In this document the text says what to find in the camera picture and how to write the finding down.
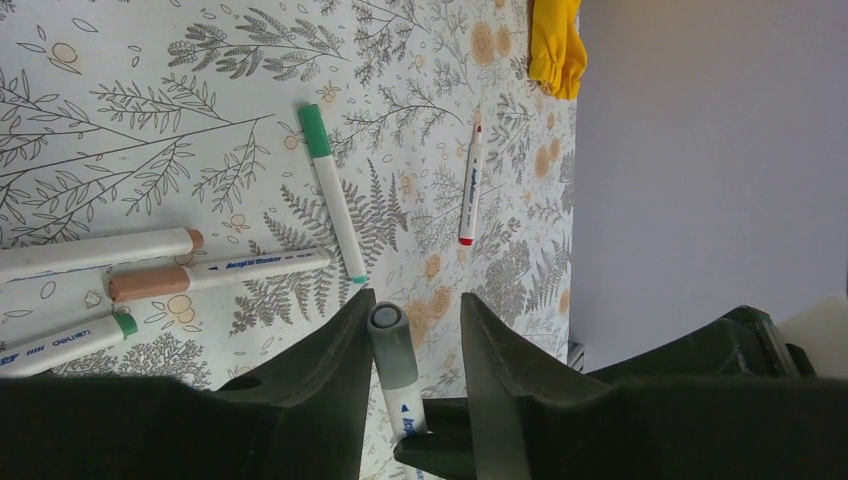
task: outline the yellow glove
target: yellow glove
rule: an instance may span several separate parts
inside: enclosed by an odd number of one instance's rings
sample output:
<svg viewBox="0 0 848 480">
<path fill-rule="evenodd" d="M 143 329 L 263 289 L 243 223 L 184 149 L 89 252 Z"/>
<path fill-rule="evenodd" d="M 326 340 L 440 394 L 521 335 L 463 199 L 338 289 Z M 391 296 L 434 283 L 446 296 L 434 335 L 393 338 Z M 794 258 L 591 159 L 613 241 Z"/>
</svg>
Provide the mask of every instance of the yellow glove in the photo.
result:
<svg viewBox="0 0 848 480">
<path fill-rule="evenodd" d="M 581 0 L 536 0 L 530 36 L 530 79 L 546 93 L 574 100 L 589 60 L 575 21 Z"/>
</svg>

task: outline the marker barrel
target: marker barrel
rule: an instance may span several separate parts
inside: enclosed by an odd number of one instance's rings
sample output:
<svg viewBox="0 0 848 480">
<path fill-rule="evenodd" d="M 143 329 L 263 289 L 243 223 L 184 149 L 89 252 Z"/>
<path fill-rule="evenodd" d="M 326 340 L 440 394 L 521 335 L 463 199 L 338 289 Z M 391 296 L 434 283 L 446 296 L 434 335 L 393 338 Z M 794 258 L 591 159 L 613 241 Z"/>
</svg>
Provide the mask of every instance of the marker barrel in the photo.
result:
<svg viewBox="0 0 848 480">
<path fill-rule="evenodd" d="M 12 248 L 0 251 L 0 282 L 183 255 L 202 246 L 203 235 L 199 231 L 171 228 Z"/>
<path fill-rule="evenodd" d="M 471 245 L 474 241 L 474 227 L 477 224 L 477 204 L 480 201 L 480 177 L 483 173 L 483 155 L 481 144 L 473 144 L 468 150 L 468 166 L 465 171 L 465 195 L 462 198 L 462 216 L 459 224 L 459 243 Z"/>
<path fill-rule="evenodd" d="M 418 388 L 418 364 L 406 313 L 389 302 L 371 311 L 366 327 L 386 400 L 389 423 L 396 439 L 427 433 L 424 403 Z M 421 470 L 404 466 L 408 479 L 423 479 Z"/>
<path fill-rule="evenodd" d="M 342 251 L 347 275 L 353 283 L 363 284 L 368 281 L 368 271 L 342 191 L 342 182 L 339 180 L 333 150 L 327 138 L 324 120 L 321 118 L 321 109 L 318 105 L 307 105 L 298 109 L 297 117 L 303 127 L 303 136 L 306 137 L 306 146 L 315 166 L 318 183 L 321 184 L 321 192 L 324 194 L 330 221 Z"/>
<path fill-rule="evenodd" d="M 122 342 L 138 331 L 129 314 L 114 314 L 0 352 L 0 377 L 28 377 Z"/>
<path fill-rule="evenodd" d="M 116 302 L 128 302 L 323 268 L 331 260 L 330 253 L 318 247 L 221 260 L 193 267 L 127 272 L 109 280 L 109 295 Z"/>
</svg>

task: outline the white wall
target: white wall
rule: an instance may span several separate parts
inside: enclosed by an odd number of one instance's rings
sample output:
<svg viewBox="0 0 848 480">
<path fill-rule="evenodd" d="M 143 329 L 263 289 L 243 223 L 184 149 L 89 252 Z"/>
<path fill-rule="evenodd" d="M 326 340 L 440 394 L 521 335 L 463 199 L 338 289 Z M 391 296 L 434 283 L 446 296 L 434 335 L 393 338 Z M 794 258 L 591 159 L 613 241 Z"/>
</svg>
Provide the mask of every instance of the white wall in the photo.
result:
<svg viewBox="0 0 848 480">
<path fill-rule="evenodd" d="M 572 339 L 591 370 L 845 291 L 848 1 L 585 0 Z"/>
</svg>

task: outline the acrylic marker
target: acrylic marker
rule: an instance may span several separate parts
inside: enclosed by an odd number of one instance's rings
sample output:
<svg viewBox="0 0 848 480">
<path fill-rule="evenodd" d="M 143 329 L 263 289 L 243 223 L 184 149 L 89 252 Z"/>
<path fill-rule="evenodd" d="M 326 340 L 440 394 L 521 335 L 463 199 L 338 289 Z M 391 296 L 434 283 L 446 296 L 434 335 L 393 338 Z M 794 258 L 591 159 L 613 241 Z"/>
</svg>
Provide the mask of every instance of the acrylic marker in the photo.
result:
<svg viewBox="0 0 848 480">
<path fill-rule="evenodd" d="M 483 126 L 477 125 L 474 143 L 468 149 L 468 167 L 465 170 L 465 196 L 462 198 L 462 216 L 459 217 L 459 243 L 471 245 L 477 223 L 477 203 L 480 200 L 480 175 L 483 169 Z"/>
<path fill-rule="evenodd" d="M 315 165 L 321 191 L 324 193 L 324 202 L 327 203 L 327 210 L 330 212 L 330 221 L 333 223 L 336 240 L 342 251 L 347 275 L 353 283 L 363 284 L 368 281 L 368 271 L 362 260 L 359 241 L 353 229 L 353 221 L 350 219 L 344 192 L 342 192 L 342 183 L 336 170 L 333 150 L 330 148 L 330 141 L 324 130 L 321 109 L 315 104 L 301 107 L 297 111 L 297 118 L 300 120 L 300 126 L 303 127 L 303 136 L 306 137 L 306 146 Z"/>
<path fill-rule="evenodd" d="M 0 352 L 0 377 L 28 377 L 124 341 L 138 331 L 132 315 L 115 313 Z"/>
<path fill-rule="evenodd" d="M 330 264 L 330 260 L 330 253 L 323 248 L 310 248 L 297 252 L 221 260 L 193 267 L 127 272 L 109 279 L 109 295 L 116 302 L 128 302 L 323 268 Z"/>
<path fill-rule="evenodd" d="M 368 316 L 366 326 L 377 377 L 386 399 L 389 423 L 397 440 L 409 435 L 427 433 L 421 389 L 418 388 L 418 364 L 409 318 L 406 313 L 390 302 L 380 302 Z M 404 465 L 407 479 L 423 480 L 424 472 Z"/>
<path fill-rule="evenodd" d="M 199 231 L 171 228 L 155 232 L 12 248 L 0 251 L 0 282 L 183 255 L 202 246 L 203 235 Z"/>
</svg>

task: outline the white tablecloth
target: white tablecloth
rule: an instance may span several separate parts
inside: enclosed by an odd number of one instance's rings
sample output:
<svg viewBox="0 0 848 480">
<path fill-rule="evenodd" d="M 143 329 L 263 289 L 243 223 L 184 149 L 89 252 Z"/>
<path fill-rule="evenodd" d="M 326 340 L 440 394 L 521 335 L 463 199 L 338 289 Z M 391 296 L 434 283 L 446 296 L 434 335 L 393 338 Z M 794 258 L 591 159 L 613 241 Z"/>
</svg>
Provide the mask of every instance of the white tablecloth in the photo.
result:
<svg viewBox="0 0 848 480">
<path fill-rule="evenodd" d="M 409 314 L 424 394 L 464 394 L 463 291 L 564 359 L 576 110 L 526 80 L 527 4 L 301 1 L 0 0 L 2 246 L 192 227 L 202 251 L 115 271 L 316 244 L 337 254 L 295 116 L 317 103 L 368 286 Z M 475 122 L 489 158 L 466 248 Z M 3 285 L 0 340 L 108 313 L 106 273 Z M 323 324 L 354 288 L 337 262 L 116 305 L 139 332 L 56 371 L 214 389 Z M 398 470 L 372 382 L 362 476 L 387 478 Z"/>
</svg>

